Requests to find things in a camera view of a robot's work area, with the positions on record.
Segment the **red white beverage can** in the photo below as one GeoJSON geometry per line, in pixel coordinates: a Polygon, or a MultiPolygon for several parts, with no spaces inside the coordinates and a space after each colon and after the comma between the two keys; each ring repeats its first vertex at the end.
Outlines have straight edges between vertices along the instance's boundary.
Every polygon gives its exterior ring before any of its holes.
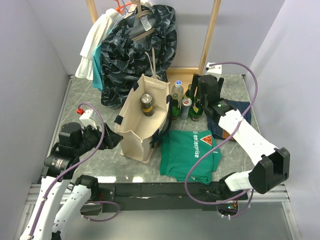
{"type": "Polygon", "coordinates": [[[192,100],[190,98],[183,98],[181,101],[180,118],[186,120],[189,117],[189,110],[192,106],[192,100]]]}

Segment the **beige canvas tote bag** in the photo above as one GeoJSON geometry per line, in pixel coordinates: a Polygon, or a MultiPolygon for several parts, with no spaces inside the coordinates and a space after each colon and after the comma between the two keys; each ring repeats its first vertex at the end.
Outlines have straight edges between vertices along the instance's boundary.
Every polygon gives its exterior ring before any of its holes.
{"type": "Polygon", "coordinates": [[[121,155],[148,163],[156,143],[164,137],[172,123],[172,97],[170,85],[156,74],[155,50],[148,53],[151,77],[142,75],[133,83],[125,103],[114,120],[115,132],[123,136],[120,142],[121,155]],[[152,96],[153,115],[143,113],[141,97],[152,96]]]}

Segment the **clear water bottle blue cap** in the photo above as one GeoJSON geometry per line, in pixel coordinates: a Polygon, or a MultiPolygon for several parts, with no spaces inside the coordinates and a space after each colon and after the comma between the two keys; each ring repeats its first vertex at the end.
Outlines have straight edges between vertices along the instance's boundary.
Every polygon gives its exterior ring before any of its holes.
{"type": "Polygon", "coordinates": [[[184,95],[184,88],[182,86],[182,82],[180,80],[177,80],[172,89],[171,89],[171,95],[173,96],[174,94],[177,95],[178,99],[181,100],[184,95]]]}

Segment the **silver beverage can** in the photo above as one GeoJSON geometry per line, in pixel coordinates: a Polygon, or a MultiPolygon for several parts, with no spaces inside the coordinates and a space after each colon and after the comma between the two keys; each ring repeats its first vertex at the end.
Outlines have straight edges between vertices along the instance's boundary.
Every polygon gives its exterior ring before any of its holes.
{"type": "Polygon", "coordinates": [[[142,103],[143,114],[146,117],[151,117],[154,114],[152,96],[146,93],[141,96],[140,100],[142,103]]]}

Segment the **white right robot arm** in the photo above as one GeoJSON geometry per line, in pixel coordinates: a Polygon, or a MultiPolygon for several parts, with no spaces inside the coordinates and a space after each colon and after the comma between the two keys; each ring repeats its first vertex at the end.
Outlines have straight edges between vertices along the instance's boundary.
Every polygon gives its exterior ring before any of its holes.
{"type": "Polygon", "coordinates": [[[290,153],[267,141],[229,100],[221,97],[223,82],[223,78],[213,75],[195,75],[192,80],[205,115],[233,137],[254,167],[224,177],[224,184],[219,187],[220,196],[231,199],[237,191],[249,189],[263,195],[289,178],[290,153]]]}

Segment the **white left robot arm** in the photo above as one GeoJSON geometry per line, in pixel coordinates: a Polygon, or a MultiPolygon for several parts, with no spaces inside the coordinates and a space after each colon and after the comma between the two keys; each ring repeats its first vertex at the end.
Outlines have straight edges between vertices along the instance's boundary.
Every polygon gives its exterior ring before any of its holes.
{"type": "Polygon", "coordinates": [[[102,129],[66,123],[58,134],[50,155],[44,162],[41,186],[33,212],[20,236],[22,240],[63,240],[68,225],[85,204],[102,206],[105,201],[96,177],[81,175],[64,204],[61,200],[71,183],[80,157],[91,149],[111,150],[123,137],[105,123],[102,129]]]}

